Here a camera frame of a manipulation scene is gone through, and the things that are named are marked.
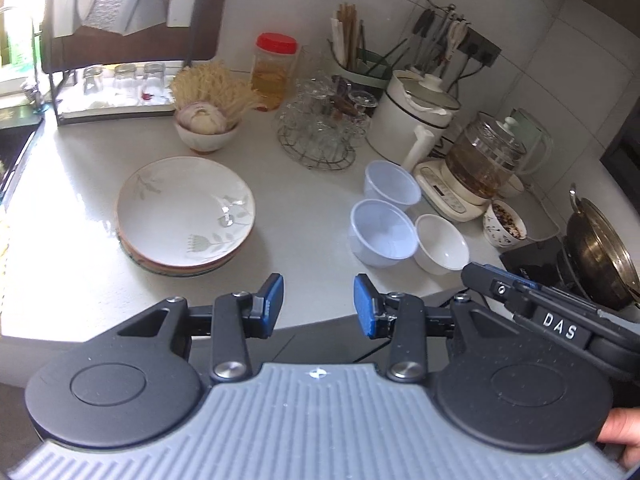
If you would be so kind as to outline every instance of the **red lid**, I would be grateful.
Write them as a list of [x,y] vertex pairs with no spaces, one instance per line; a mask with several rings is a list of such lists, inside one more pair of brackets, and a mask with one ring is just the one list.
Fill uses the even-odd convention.
[[298,42],[290,36],[278,34],[277,32],[264,32],[258,36],[255,44],[267,52],[276,54],[295,54],[298,49]]

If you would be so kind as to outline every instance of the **white bowl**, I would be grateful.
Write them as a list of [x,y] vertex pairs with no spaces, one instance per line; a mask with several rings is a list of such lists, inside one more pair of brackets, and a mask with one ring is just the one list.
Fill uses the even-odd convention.
[[222,164],[174,156],[137,170],[116,205],[118,235],[158,266],[201,269],[225,258],[254,226],[245,182]]
[[196,153],[213,153],[230,143],[238,133],[239,124],[224,134],[204,135],[187,130],[174,117],[175,131],[187,146]]
[[415,221],[419,247],[414,260],[424,270],[439,276],[462,270],[469,263],[469,247],[460,231],[437,215],[422,215]]
[[[513,236],[500,223],[494,211],[494,204],[497,204],[498,206],[503,208],[507,212],[507,214],[511,216],[514,225],[522,234],[521,238]],[[489,204],[489,208],[484,213],[484,218],[482,218],[482,227],[484,228],[484,237],[494,247],[513,247],[527,238],[527,228],[524,225],[522,218],[520,218],[518,213],[516,213],[513,208],[511,208],[501,200],[494,200],[493,202],[491,202],[491,204]]]
[[351,251],[371,267],[390,267],[410,258],[418,237],[409,217],[383,200],[365,199],[351,209]]
[[384,200],[405,211],[420,202],[420,186],[397,164],[374,160],[364,171],[364,196]]

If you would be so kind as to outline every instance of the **metal pan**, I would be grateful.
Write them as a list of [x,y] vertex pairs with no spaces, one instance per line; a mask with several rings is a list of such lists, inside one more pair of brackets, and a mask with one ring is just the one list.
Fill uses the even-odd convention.
[[569,191],[574,213],[566,228],[566,248],[580,284],[596,303],[620,310],[640,300],[638,273],[620,237],[592,202]]

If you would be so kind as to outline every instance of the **sink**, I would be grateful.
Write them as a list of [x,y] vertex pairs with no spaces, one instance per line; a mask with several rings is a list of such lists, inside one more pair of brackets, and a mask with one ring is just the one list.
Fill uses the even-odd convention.
[[42,119],[43,115],[29,105],[0,110],[0,161],[5,170],[0,181],[0,202]]

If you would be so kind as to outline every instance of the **onion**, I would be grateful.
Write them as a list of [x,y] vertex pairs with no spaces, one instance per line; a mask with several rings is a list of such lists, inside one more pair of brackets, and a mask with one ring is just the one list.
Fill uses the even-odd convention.
[[226,117],[210,103],[187,105],[176,113],[175,118],[180,126],[195,134],[215,135],[226,131]]

